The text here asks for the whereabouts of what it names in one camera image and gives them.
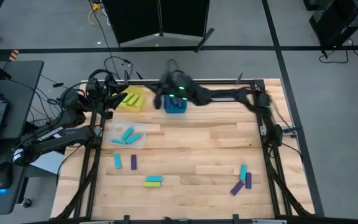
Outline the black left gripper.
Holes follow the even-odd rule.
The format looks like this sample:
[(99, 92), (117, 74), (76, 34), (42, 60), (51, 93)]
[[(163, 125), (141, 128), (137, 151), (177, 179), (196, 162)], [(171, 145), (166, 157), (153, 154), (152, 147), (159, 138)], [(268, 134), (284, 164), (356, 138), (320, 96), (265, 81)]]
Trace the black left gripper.
[(108, 109), (115, 110), (121, 104), (128, 95), (123, 91), (128, 87), (128, 84), (117, 83), (111, 76), (106, 78), (104, 86), (99, 84), (96, 77), (91, 77), (86, 84), (86, 99), (92, 104), (92, 109), (96, 110), (102, 118), (112, 119), (113, 112), (108, 111)]

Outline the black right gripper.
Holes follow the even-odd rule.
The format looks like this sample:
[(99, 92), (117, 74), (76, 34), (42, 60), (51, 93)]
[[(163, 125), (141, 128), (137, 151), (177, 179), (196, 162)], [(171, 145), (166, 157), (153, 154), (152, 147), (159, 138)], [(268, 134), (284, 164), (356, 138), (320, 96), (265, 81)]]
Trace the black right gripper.
[(175, 70), (174, 72), (164, 73), (158, 82), (146, 84), (145, 87), (155, 93), (154, 107), (159, 110), (162, 105), (163, 95), (195, 103), (197, 90), (200, 86), (189, 75), (181, 70)]

